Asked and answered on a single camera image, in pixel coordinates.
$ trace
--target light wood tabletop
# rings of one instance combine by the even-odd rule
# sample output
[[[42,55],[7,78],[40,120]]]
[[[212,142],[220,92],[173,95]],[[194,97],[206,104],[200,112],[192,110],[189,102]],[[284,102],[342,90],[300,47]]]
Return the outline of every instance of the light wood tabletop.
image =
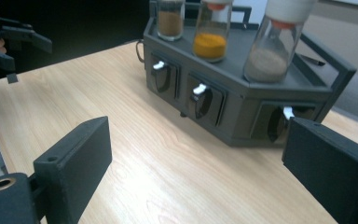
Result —
[[[80,223],[335,223],[282,165],[282,149],[231,148],[146,87],[135,44],[0,79],[10,173],[88,119],[108,116],[113,161]],[[324,125],[358,143],[358,123]]]

